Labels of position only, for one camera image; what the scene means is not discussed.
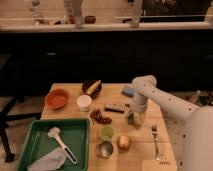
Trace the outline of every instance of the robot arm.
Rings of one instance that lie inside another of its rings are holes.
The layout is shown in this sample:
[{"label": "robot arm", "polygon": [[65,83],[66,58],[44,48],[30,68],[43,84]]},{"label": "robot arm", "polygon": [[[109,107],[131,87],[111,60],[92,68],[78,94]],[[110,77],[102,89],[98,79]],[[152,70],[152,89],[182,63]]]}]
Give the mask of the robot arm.
[{"label": "robot arm", "polygon": [[152,99],[174,117],[186,122],[182,171],[209,171],[213,169],[213,107],[199,107],[157,89],[154,76],[136,77],[131,108],[144,112],[147,98]]},{"label": "robot arm", "polygon": [[143,112],[146,109],[147,97],[159,104],[168,113],[184,121],[194,110],[199,108],[197,105],[156,88],[156,79],[151,75],[136,77],[132,81],[132,86],[135,89],[132,108],[137,112]]}]

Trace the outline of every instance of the white cloth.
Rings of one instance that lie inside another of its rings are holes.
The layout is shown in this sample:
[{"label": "white cloth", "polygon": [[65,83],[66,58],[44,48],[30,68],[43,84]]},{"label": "white cloth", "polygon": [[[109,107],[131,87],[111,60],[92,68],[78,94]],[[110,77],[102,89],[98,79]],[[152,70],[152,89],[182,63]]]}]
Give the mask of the white cloth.
[{"label": "white cloth", "polygon": [[66,152],[62,148],[57,147],[28,166],[28,171],[48,171],[59,169],[64,164],[66,158]]}]

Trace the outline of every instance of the green tray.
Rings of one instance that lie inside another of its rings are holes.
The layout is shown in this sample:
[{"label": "green tray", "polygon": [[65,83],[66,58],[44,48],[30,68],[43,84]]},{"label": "green tray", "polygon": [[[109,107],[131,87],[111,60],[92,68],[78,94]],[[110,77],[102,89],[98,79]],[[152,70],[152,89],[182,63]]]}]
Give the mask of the green tray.
[{"label": "green tray", "polygon": [[75,154],[78,163],[72,164],[67,158],[60,171],[86,171],[89,153],[89,120],[88,119],[60,119],[34,121],[27,134],[23,151],[17,167],[18,171],[25,171],[37,159],[43,157],[58,147],[54,138],[49,138],[47,132],[53,126],[61,129],[60,137]]}]

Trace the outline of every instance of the dark cabinet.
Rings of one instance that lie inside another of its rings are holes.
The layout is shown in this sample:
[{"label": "dark cabinet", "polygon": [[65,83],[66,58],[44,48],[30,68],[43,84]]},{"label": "dark cabinet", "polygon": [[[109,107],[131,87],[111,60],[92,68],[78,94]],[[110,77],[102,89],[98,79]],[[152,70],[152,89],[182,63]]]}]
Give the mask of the dark cabinet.
[{"label": "dark cabinet", "polygon": [[213,88],[213,30],[0,34],[25,94],[54,82],[131,82],[153,74],[168,90]]}]

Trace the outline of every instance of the cylindrical object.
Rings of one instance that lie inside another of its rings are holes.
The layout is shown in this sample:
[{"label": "cylindrical object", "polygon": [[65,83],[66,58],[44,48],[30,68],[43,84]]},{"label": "cylindrical object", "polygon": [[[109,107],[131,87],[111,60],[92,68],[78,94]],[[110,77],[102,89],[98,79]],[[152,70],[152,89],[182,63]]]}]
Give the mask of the cylindrical object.
[{"label": "cylindrical object", "polygon": [[88,95],[81,95],[77,99],[77,104],[82,112],[88,112],[90,110],[90,105],[92,98]]}]

